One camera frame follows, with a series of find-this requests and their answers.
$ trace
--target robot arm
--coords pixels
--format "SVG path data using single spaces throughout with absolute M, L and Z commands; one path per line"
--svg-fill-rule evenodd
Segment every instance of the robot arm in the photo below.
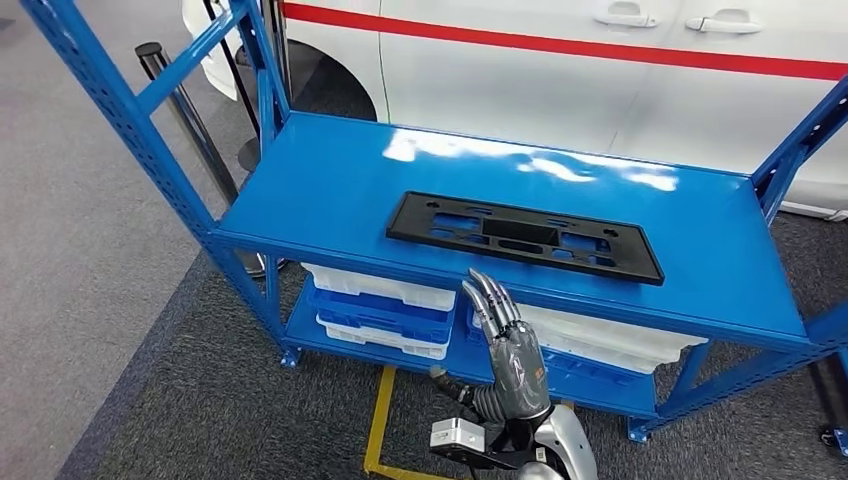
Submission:
M 597 480 L 595 457 L 574 412 L 552 406 L 539 342 L 509 293 L 489 276 L 470 269 L 463 281 L 489 345 L 495 382 L 460 384 L 441 369 L 431 371 L 439 388 L 483 421 L 504 424 L 490 445 L 482 426 L 452 418 L 433 424 L 430 450 L 472 469 L 517 470 L 520 480 Z M 512 450 L 505 450 L 506 444 Z

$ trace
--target floor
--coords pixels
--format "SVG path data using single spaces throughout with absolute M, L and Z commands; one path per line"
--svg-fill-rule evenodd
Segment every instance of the floor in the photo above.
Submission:
M 773 234 L 805 316 L 848 297 L 848 224 L 781 215 Z M 295 264 L 281 273 L 284 315 L 303 280 Z M 750 354 L 719 343 L 704 373 Z M 659 369 L 661 390 L 673 384 L 676 368 Z M 57 480 L 366 480 L 380 378 L 379 366 L 313 352 L 297 368 L 281 368 L 277 349 L 201 256 Z M 468 478 L 466 469 L 427 452 L 431 423 L 458 412 L 428 378 L 398 372 L 380 462 Z M 620 416 L 582 408 L 577 414 L 603 480 L 848 475 L 848 461 L 818 442 L 825 417 L 806 369 L 670 425 L 645 445 L 626 438 Z
M 180 2 L 77 0 L 133 88 L 133 48 L 190 36 Z M 0 478 L 52 478 L 198 248 L 16 1 L 0 2 Z M 238 104 L 186 82 L 223 156 Z M 154 115 L 202 196 L 223 206 L 168 111 Z

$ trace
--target black plastic frame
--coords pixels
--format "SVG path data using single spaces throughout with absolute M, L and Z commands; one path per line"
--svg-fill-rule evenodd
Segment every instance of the black plastic frame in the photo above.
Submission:
M 665 281 L 638 225 L 406 192 L 386 236 L 649 285 Z M 594 241 L 595 249 L 563 245 L 566 236 Z

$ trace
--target white storage bin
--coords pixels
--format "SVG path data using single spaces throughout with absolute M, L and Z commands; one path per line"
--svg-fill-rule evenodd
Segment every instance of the white storage bin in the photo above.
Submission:
M 451 290 L 425 287 L 414 283 L 373 277 L 308 263 L 302 265 L 303 268 L 312 273 L 315 286 L 321 290 L 331 290 L 348 295 L 366 293 L 396 298 L 407 305 L 432 308 L 443 312 L 451 311 L 456 301 L 456 292 Z
M 423 342 L 406 338 L 399 333 L 387 332 L 371 327 L 348 327 L 346 325 L 338 325 L 321 320 L 321 317 L 316 315 L 315 321 L 323 325 L 327 329 L 327 336 L 343 342 L 358 343 L 365 345 L 366 343 L 376 343 L 387 347 L 399 348 L 408 355 L 418 357 L 432 358 L 434 360 L 443 360 L 448 354 L 448 345 L 445 344 Z
M 530 305 L 519 304 L 518 308 L 542 346 L 640 373 L 652 373 L 657 365 L 677 362 L 681 350 L 707 341 Z M 479 325 L 475 315 L 474 326 Z

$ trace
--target yellow floor marking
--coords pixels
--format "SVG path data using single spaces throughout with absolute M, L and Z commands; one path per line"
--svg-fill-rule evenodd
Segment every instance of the yellow floor marking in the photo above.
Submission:
M 363 468 L 367 473 L 376 473 L 394 480 L 454 480 L 438 477 L 427 473 L 413 472 L 401 468 L 380 465 L 380 453 L 383 450 L 383 436 L 386 433 L 386 423 L 389 420 L 389 406 L 392 403 L 392 390 L 395 387 L 395 367 L 383 367 L 380 377 L 380 388 L 377 390 L 377 401 L 374 405 L 374 416 L 371 419 L 371 432 L 368 434 L 368 446 L 365 449 Z

